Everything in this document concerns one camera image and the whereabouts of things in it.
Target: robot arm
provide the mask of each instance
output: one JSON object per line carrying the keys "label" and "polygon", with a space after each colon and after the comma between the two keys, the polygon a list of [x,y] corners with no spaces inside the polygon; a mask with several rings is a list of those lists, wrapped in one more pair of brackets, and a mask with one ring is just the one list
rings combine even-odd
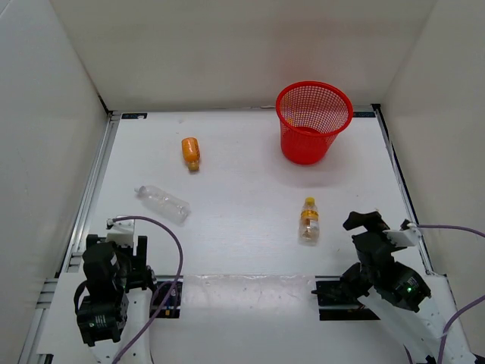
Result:
{"label": "robot arm", "polygon": [[[352,236],[359,263],[340,278],[340,289],[376,314],[418,363],[436,363],[446,320],[440,314],[430,288],[413,269],[396,262],[393,252],[416,246],[421,233],[405,221],[393,231],[378,212],[351,212],[343,227],[363,226],[367,231]],[[475,364],[479,360],[451,330],[443,364]]]}
{"label": "robot arm", "polygon": [[[149,320],[155,275],[146,265],[147,238],[138,237],[134,226],[125,226],[106,238],[89,235],[83,254],[86,281],[74,297],[77,325],[83,342],[97,363],[111,364]],[[81,294],[85,296],[78,307]],[[151,363],[149,332],[146,331],[123,358],[126,364]]]}

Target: plastic bottle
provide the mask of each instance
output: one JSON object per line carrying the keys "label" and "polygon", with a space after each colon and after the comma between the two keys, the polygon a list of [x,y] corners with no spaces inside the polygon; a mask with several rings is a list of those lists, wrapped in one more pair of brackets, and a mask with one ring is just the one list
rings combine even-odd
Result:
{"label": "plastic bottle", "polygon": [[190,213],[187,202],[159,189],[155,186],[141,186],[135,188],[135,192],[143,205],[153,212],[157,212],[164,218],[176,224],[182,224]]}
{"label": "plastic bottle", "polygon": [[316,243],[320,235],[318,209],[313,197],[307,197],[300,215],[299,236],[305,242]]}
{"label": "plastic bottle", "polygon": [[187,167],[189,171],[195,172],[199,170],[199,159],[200,159],[200,150],[199,150],[199,142],[196,138],[185,138],[182,140],[182,153],[183,159],[187,163]]}

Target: bottle cap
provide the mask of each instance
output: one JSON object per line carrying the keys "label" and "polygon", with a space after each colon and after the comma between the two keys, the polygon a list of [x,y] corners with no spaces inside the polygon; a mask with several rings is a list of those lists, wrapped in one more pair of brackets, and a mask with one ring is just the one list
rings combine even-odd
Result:
{"label": "bottle cap", "polygon": [[135,193],[138,195],[138,197],[143,196],[146,193],[146,187],[145,186],[135,187]]}
{"label": "bottle cap", "polygon": [[187,167],[189,167],[189,171],[196,172],[199,170],[199,161],[189,162]]}

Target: orange bottle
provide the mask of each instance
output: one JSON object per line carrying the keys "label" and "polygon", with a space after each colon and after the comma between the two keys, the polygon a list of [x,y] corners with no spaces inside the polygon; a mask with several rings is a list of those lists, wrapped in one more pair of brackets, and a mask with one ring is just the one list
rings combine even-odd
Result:
{"label": "orange bottle", "polygon": [[196,138],[186,138],[182,140],[183,159],[187,163],[189,171],[195,172],[199,170],[199,142]]}

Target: cable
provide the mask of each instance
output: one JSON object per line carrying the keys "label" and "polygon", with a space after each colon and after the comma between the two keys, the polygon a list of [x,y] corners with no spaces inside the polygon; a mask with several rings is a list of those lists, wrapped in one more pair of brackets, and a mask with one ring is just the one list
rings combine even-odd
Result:
{"label": "cable", "polygon": [[[460,317],[460,315],[462,313],[467,312],[469,309],[474,308],[478,303],[481,303],[483,301],[485,301],[485,294],[482,297],[477,298],[475,301],[469,303],[465,307],[462,307],[457,312],[455,312],[455,314],[451,317],[451,319],[448,320],[448,322],[446,323],[446,325],[445,325],[445,327],[443,329],[443,332],[448,332],[448,330],[449,330],[450,326],[452,325],[452,323],[458,317]],[[443,364],[443,356],[444,356],[444,353],[445,353],[445,344],[446,344],[446,338],[447,337],[448,337],[448,334],[446,334],[443,337],[441,337],[440,351],[438,352],[438,361],[437,361],[437,364]]]}
{"label": "cable", "polygon": [[408,350],[408,348],[406,346],[404,346],[404,350],[406,350],[406,355],[408,356],[409,364],[414,364],[412,362],[411,353],[409,352],[409,350]]}
{"label": "cable", "polygon": [[150,306],[153,306],[153,303],[155,302],[155,300],[157,299],[158,297],[158,294],[160,293],[161,289],[165,286],[164,283],[172,283],[173,281],[165,281],[163,283],[161,283],[157,289],[155,290],[155,292],[152,294],[152,298],[150,299]]}
{"label": "cable", "polygon": [[482,233],[481,231],[472,229],[471,227],[465,227],[465,226],[459,226],[459,225],[427,225],[427,224],[419,224],[416,225],[420,229],[448,229],[448,230],[461,230],[461,231],[467,231],[469,233],[473,233],[476,235],[479,235],[483,238],[485,238],[485,233]]}
{"label": "cable", "polygon": [[123,349],[121,349],[118,352],[118,354],[116,354],[116,357],[113,359],[112,364],[116,364],[120,361],[121,357],[132,347],[132,345],[134,343],[136,343],[136,341],[143,335],[143,333],[146,331],[146,329],[149,328],[149,326],[156,319],[156,317],[159,314],[159,312],[161,311],[162,307],[165,305],[167,300],[170,298],[172,290],[177,286],[177,282],[180,278],[180,274],[182,273],[182,264],[183,264],[182,246],[180,245],[180,241],[178,240],[177,236],[175,236],[175,234],[172,232],[172,230],[170,230],[168,227],[163,225],[161,222],[158,222],[158,221],[156,221],[152,218],[146,218],[145,216],[125,216],[125,217],[122,217],[122,218],[113,218],[113,219],[108,220],[108,225],[113,224],[113,223],[118,222],[118,221],[125,221],[125,220],[143,220],[143,221],[151,222],[152,224],[155,224],[155,225],[159,226],[160,228],[164,229],[165,231],[167,231],[168,234],[172,237],[172,239],[174,239],[175,244],[177,245],[177,248],[179,250],[179,266],[177,268],[177,273],[175,274],[174,280],[172,282],[164,282],[163,284],[160,285],[160,287],[158,287],[158,290],[159,290],[159,289],[161,289],[162,286],[171,283],[171,286],[168,289],[167,294],[165,294],[164,299],[161,301],[160,306],[157,308],[157,310],[152,315],[152,317],[150,317],[150,319],[146,322],[146,324],[141,328],[141,330],[138,332],[138,334],[136,334],[134,336],[134,338],[131,339],[131,341]]}
{"label": "cable", "polygon": [[86,289],[86,284],[88,281],[81,282],[79,286],[76,288],[76,292],[74,293],[74,312],[79,312],[79,298],[81,298],[81,294],[83,294],[84,290]]}
{"label": "cable", "polygon": [[[460,230],[460,231],[467,231],[469,233],[476,234],[480,237],[485,238],[485,233],[482,233],[481,231],[472,229],[470,227],[465,227],[465,226],[459,226],[459,225],[435,225],[435,224],[420,224],[418,225],[418,228],[420,229],[448,229],[448,230]],[[460,315],[464,312],[467,312],[469,309],[474,308],[477,304],[482,303],[485,301],[485,294],[482,297],[478,297],[475,301],[469,303],[465,307],[462,307],[459,309],[455,314],[451,317],[450,320],[445,324],[445,327],[443,328],[443,333],[444,335],[441,337],[441,342],[440,342],[440,351],[438,352],[438,361],[436,364],[443,364],[443,356],[445,353],[445,345],[446,345],[446,338],[448,337],[448,330],[451,327],[452,323],[455,322],[455,320],[460,317]]]}

